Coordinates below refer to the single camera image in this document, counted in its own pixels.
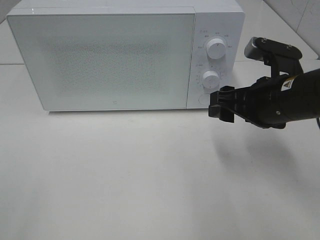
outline tabletop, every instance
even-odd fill
[[[305,43],[296,47],[305,72],[320,68]],[[316,120],[278,130],[203,109],[46,112],[19,55],[7,53],[0,239],[320,238]],[[236,87],[268,75],[257,61],[236,61],[232,72]]]

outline warning label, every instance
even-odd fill
[[[295,80],[295,77],[291,77],[285,80],[282,84],[281,92],[291,89],[294,80]]]

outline timer knob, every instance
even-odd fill
[[[206,44],[206,53],[211,59],[222,58],[226,54],[226,44],[221,38],[213,38]]]
[[[214,89],[220,83],[220,77],[216,71],[206,71],[202,77],[202,85],[206,89]]]

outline wall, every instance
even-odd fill
[[[5,20],[6,14],[18,3],[20,0],[0,0],[0,23]]]
[[[264,0],[320,56],[320,0]]]

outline microwave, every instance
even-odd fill
[[[235,0],[22,0],[7,15],[44,110],[208,108],[231,84]]]

